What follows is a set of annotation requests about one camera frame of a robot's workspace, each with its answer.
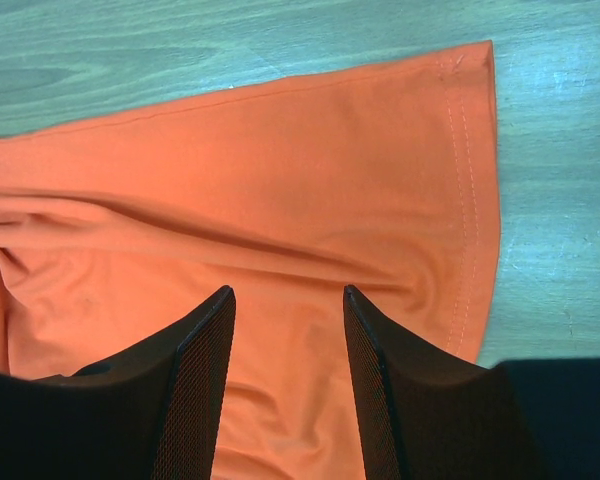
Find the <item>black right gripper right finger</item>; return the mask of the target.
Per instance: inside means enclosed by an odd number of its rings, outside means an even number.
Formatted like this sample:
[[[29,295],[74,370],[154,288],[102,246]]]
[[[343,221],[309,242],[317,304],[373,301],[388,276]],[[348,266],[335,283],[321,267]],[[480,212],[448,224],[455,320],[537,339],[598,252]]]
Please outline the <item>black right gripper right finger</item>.
[[[369,479],[600,479],[600,358],[483,368],[343,294]]]

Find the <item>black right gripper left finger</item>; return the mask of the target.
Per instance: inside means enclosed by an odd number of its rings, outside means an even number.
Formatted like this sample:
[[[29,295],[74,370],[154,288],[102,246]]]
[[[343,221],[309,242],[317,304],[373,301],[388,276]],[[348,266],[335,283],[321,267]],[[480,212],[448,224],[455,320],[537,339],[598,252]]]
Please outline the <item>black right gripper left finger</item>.
[[[235,318],[224,286],[70,376],[0,373],[0,479],[209,478]]]

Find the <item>orange t-shirt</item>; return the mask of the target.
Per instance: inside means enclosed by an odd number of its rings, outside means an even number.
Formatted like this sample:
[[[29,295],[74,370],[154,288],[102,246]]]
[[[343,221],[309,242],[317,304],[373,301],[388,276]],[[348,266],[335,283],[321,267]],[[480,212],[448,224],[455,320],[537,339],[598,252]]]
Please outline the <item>orange t-shirt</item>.
[[[491,42],[0,139],[0,372],[114,354],[237,297],[213,475],[360,479],[357,286],[479,355],[500,247]]]

